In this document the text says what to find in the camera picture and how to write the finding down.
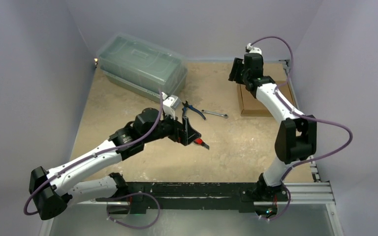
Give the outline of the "red utility knife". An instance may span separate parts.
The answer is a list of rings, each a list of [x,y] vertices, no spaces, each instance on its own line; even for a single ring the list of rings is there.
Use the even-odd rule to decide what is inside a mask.
[[[193,143],[196,144],[196,145],[202,146],[202,147],[206,148],[207,150],[210,149],[209,145],[206,144],[201,138],[197,138],[197,139],[195,139],[195,140],[193,141]]]

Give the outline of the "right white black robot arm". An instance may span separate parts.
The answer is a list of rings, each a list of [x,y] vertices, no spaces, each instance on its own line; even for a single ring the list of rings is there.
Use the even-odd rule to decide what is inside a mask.
[[[235,58],[229,81],[244,85],[279,123],[275,140],[276,157],[263,172],[251,196],[268,200],[281,191],[284,178],[295,164],[306,161],[316,152],[317,124],[314,116],[306,116],[278,91],[278,85],[264,75],[264,61],[260,53],[246,53]]]

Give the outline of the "brown cardboard express box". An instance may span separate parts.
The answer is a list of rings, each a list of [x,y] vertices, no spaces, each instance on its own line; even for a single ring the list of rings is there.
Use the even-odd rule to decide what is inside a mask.
[[[292,93],[289,84],[281,86],[280,92],[285,98],[294,106],[296,106],[296,100]],[[247,91],[244,85],[237,85],[237,95],[240,108],[240,116],[242,117],[272,117],[268,109],[253,95]]]

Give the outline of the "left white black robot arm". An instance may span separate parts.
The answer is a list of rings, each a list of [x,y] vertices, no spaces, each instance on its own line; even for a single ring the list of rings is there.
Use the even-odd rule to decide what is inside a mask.
[[[91,198],[123,200],[127,188],[120,174],[110,174],[95,182],[84,179],[142,152],[145,144],[163,138],[188,146],[201,138],[201,133],[187,117],[178,120],[163,111],[146,108],[88,153],[49,170],[41,166],[33,169],[24,214],[38,214],[41,220],[49,220],[68,206]]]

